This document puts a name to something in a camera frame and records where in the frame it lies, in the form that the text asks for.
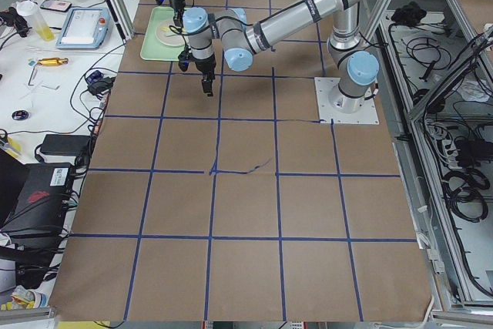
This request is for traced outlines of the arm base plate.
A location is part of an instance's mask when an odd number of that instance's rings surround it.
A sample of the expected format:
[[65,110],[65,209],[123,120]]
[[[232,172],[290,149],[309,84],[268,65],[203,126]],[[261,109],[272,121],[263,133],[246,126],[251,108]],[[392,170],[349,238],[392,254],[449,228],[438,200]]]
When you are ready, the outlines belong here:
[[371,89],[360,98],[349,98],[339,90],[339,78],[316,77],[315,93],[319,120],[326,124],[378,125]]

